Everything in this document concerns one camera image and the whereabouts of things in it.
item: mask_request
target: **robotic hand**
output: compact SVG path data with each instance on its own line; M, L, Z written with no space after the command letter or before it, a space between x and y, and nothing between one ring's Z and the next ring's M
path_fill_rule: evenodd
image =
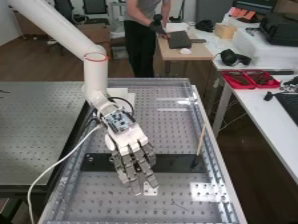
M117 108L101 120L108 128L105 144L112 151L112 161L123 184L132 187L135 195L140 195L137 172L143 172L152 188L159 188L152 171L156 164L153 147L135 118L124 109Z

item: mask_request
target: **black box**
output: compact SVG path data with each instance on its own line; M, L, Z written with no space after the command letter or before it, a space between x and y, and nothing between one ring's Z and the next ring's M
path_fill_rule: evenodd
M270 44L298 47L298 15L269 14L261 22L261 32Z

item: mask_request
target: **red tray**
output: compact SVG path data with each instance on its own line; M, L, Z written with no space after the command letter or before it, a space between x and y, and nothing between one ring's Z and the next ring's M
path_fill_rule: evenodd
M256 89L256 83L243 71L223 71L223 77L235 89Z
M260 89L280 88L281 83L272 77L272 75L262 70L245 70L244 73L254 82L254 85Z

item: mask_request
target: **person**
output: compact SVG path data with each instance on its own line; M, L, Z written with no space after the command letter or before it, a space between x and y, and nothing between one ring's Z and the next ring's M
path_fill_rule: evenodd
M153 17L156 7L163 1L161 15L163 27L167 27L171 0L127 0L125 12L125 44L129 63L135 76L139 78L153 78L153 57L156 52L156 36L167 37L163 27L156 27Z

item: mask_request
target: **white robotic arm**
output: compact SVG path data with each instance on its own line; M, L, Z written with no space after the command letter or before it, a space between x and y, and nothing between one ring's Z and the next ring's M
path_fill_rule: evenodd
M152 166L156 163L153 147L135 118L109 100L108 58L105 49L96 45L44 0L8 0L10 5L59 41L84 61L84 94L105 123L105 142L120 180L141 194L137 171L143 171L152 188L159 187Z

